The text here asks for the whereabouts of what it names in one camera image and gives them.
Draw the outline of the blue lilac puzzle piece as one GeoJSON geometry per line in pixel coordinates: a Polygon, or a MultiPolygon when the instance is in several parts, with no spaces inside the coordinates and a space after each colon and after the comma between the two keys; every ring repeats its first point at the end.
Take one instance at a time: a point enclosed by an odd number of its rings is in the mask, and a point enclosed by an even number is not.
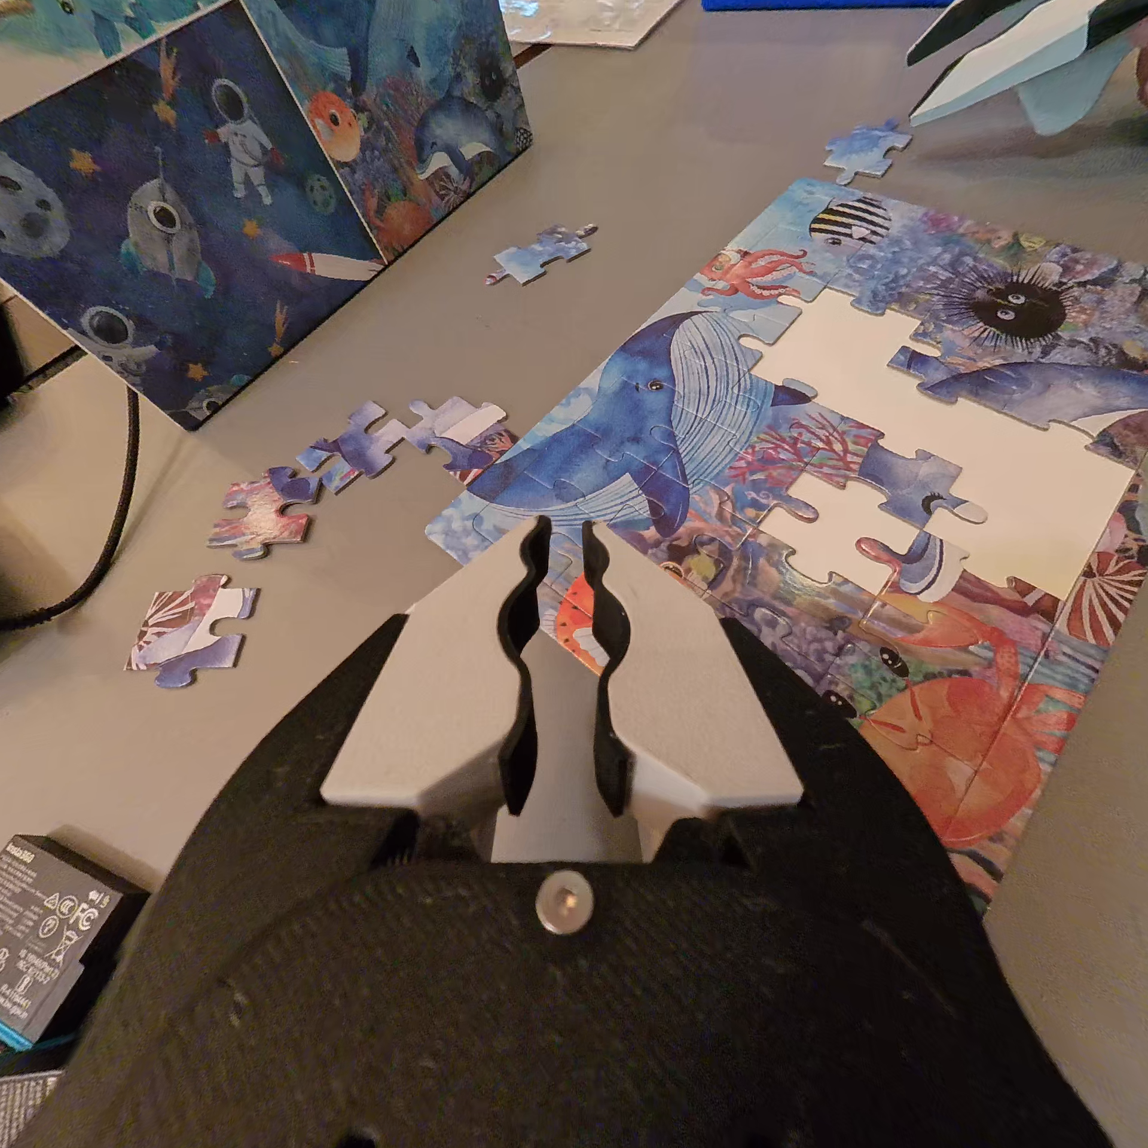
{"type": "Polygon", "coordinates": [[[878,124],[860,123],[825,145],[823,166],[837,171],[835,185],[847,187],[858,176],[880,179],[889,170],[889,154],[905,151],[912,134],[900,130],[896,118],[878,124]]]}

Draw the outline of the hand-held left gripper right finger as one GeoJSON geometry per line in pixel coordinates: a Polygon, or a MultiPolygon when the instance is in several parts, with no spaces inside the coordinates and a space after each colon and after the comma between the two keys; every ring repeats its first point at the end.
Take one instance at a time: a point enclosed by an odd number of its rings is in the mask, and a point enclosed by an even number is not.
{"type": "Polygon", "coordinates": [[[581,527],[591,633],[606,653],[594,776],[656,851],[680,820],[796,805],[803,786],[722,617],[600,521],[581,527]]]}

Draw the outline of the blue white puzzle piece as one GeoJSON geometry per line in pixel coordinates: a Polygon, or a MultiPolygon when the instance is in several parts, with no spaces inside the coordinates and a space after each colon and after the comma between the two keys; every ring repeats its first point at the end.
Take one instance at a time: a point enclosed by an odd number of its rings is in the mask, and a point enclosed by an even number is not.
{"type": "Polygon", "coordinates": [[[496,269],[487,273],[483,283],[493,286],[503,280],[511,279],[520,285],[538,280],[546,268],[554,262],[569,263],[591,248],[589,238],[595,236],[597,226],[585,224],[577,228],[569,228],[553,224],[535,236],[533,243],[515,245],[495,253],[496,269]]]}

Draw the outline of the grey fabric item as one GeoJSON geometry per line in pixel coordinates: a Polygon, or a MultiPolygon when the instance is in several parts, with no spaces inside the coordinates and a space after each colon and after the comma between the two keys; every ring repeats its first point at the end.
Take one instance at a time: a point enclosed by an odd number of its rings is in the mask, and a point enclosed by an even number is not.
{"type": "Polygon", "coordinates": [[[47,1069],[1,1076],[1,1147],[13,1147],[65,1075],[47,1069]]]}

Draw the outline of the white purple leaf puzzle piece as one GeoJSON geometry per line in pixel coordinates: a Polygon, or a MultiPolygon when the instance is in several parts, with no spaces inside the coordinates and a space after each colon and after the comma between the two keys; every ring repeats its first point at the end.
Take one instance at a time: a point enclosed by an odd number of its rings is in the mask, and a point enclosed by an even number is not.
{"type": "Polygon", "coordinates": [[[234,668],[246,636],[219,635],[215,628],[248,619],[258,596],[257,587],[231,585],[222,573],[155,592],[121,668],[151,673],[154,685],[162,689],[190,686],[200,671],[234,668]]]}

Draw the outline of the instruction sheet in plastic sleeve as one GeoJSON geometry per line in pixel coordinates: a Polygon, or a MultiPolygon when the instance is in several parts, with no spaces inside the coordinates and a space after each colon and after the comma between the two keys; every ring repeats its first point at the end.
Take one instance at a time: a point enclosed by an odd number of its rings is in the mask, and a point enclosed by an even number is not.
{"type": "Polygon", "coordinates": [[[499,1],[514,47],[634,50],[680,1],[499,1]]]}

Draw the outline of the pink purple coral puzzle piece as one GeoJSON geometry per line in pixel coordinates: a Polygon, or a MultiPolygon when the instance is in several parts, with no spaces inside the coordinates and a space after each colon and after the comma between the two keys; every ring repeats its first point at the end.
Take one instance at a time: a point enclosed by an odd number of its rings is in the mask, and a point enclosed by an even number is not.
{"type": "Polygon", "coordinates": [[[257,561],[273,544],[303,542],[309,515],[288,507],[315,503],[319,488],[319,476],[300,475],[292,466],[269,466],[258,478],[231,483],[221,506],[237,517],[212,523],[206,546],[229,549],[239,561],[257,561]]]}

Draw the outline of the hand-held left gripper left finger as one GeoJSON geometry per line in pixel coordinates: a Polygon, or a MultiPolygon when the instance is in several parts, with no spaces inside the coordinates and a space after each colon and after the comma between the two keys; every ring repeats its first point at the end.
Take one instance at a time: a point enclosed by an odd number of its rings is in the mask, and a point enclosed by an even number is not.
{"type": "Polygon", "coordinates": [[[400,616],[320,794],[466,830],[521,814],[538,769],[532,679],[552,525],[533,515],[400,616]]]}

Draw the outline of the assembled sea jigsaw puzzle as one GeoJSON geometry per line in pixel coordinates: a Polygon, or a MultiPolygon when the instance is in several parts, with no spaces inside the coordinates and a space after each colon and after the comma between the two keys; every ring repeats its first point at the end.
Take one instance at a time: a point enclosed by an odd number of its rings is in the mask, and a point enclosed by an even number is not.
{"type": "Polygon", "coordinates": [[[1145,580],[1145,262],[797,179],[426,537],[552,523],[595,673],[595,519],[777,653],[985,914],[1145,580]]]}

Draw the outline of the illustrated puzzle box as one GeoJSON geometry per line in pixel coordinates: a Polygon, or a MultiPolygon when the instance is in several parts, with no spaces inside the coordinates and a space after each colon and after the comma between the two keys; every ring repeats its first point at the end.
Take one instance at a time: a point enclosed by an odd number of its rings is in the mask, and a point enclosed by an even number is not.
{"type": "Polygon", "coordinates": [[[532,143],[498,2],[2,2],[1,276],[181,428],[532,143]]]}

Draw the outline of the blue plastic bin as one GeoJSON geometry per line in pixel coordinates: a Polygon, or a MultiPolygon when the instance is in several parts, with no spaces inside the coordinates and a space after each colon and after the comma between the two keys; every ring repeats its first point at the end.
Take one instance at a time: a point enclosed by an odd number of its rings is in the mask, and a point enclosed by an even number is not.
{"type": "Polygon", "coordinates": [[[943,10],[950,1],[933,0],[777,0],[777,1],[710,1],[703,0],[700,7],[706,12],[758,12],[758,11],[850,11],[883,8],[943,10]]]}

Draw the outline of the striped white purple puzzle piece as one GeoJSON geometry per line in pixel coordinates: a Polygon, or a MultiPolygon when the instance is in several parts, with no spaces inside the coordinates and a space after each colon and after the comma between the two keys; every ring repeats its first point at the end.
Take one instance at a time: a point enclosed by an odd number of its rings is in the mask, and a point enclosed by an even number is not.
{"type": "Polygon", "coordinates": [[[518,442],[505,422],[505,411],[495,404],[475,407],[451,396],[437,408],[414,399],[408,403],[408,410],[418,421],[408,429],[406,441],[423,453],[444,452],[447,460],[442,468],[463,485],[477,480],[518,442]]]}

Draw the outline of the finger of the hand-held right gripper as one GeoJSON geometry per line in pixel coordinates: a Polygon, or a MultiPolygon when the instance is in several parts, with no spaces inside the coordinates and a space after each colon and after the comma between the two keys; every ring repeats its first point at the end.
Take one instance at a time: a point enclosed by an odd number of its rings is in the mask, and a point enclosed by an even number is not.
{"type": "Polygon", "coordinates": [[[962,56],[955,59],[930,85],[908,112],[912,127],[936,122],[1005,93],[1016,94],[1021,109],[1039,136],[1054,136],[1080,122],[1096,104],[1112,75],[1137,51],[1137,96],[1145,103],[1144,1],[1097,2],[1089,22],[1089,41],[1107,48],[1107,62],[1096,66],[1067,65],[1054,69],[981,69],[962,56]]]}
{"type": "Polygon", "coordinates": [[[1108,49],[1089,39],[1098,2],[954,2],[906,51],[908,68],[944,50],[959,50],[974,69],[1054,71],[1108,62],[1108,49]]]}

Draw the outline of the black battery pack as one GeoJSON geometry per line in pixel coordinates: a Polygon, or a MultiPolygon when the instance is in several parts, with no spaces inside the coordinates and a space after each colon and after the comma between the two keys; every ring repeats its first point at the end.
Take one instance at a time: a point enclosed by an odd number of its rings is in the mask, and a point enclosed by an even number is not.
{"type": "Polygon", "coordinates": [[[25,1054],[82,1026],[148,898],[50,837],[2,845],[2,1051],[25,1054]]]}

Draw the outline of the purple blue puzzle piece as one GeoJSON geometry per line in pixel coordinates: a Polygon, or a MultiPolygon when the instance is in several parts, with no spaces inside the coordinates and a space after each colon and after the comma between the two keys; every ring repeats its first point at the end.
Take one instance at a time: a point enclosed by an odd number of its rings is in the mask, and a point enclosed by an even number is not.
{"type": "Polygon", "coordinates": [[[295,457],[309,474],[319,475],[322,488],[338,494],[359,477],[374,478],[394,462],[392,448],[405,441],[411,428],[367,401],[347,416],[335,438],[318,438],[295,457]]]}

